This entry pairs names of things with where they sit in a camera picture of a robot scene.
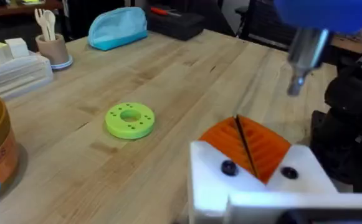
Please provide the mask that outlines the left gripper white and orange finger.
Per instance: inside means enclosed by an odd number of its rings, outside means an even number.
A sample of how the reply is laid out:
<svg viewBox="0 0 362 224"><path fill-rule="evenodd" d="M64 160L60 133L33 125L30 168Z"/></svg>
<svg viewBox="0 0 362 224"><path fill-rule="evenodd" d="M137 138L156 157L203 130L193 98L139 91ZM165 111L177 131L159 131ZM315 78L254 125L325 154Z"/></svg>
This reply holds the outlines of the left gripper white and orange finger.
<svg viewBox="0 0 362 224"><path fill-rule="evenodd" d="M189 145L189 222L222 223L234 192L262 192L237 117L209 128Z"/></svg>

